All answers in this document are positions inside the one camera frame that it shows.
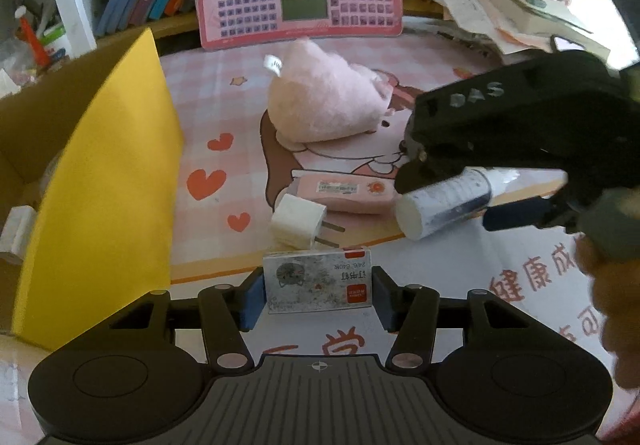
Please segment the person's right hand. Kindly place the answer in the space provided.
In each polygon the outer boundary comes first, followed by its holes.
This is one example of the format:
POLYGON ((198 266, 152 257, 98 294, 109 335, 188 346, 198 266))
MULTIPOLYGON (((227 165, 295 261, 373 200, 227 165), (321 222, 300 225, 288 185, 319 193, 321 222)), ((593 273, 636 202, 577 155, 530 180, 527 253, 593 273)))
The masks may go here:
POLYGON ((623 389, 638 389, 639 261, 608 260, 586 236, 576 240, 575 259, 592 279, 592 305, 604 316, 601 342, 615 357, 614 379, 623 389))

